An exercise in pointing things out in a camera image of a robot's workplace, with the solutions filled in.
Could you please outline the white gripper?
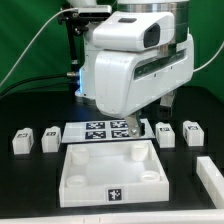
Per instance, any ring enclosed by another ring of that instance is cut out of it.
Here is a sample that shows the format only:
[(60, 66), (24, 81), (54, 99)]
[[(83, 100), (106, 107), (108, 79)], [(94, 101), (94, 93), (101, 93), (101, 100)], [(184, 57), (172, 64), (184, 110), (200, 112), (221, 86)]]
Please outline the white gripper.
[(136, 114), (132, 114), (151, 102), (160, 100), (160, 114), (163, 118), (172, 116), (176, 92), (172, 91), (188, 82), (193, 75), (194, 43), (191, 34), (187, 40), (177, 45), (183, 57), (175, 62), (147, 68), (135, 76), (141, 62), (155, 59), (157, 50), (141, 53), (101, 51), (95, 62), (95, 98), (97, 108), (105, 115), (125, 118), (128, 134), (140, 138), (144, 125)]

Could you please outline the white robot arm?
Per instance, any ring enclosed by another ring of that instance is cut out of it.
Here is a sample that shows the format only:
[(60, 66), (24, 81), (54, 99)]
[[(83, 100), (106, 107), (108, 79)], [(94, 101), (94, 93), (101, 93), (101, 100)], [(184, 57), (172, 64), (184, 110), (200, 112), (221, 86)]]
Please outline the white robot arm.
[(192, 78), (190, 0), (117, 0), (116, 10), (97, 0), (67, 1), (85, 43), (76, 94), (124, 119), (130, 136), (142, 136), (140, 110)]

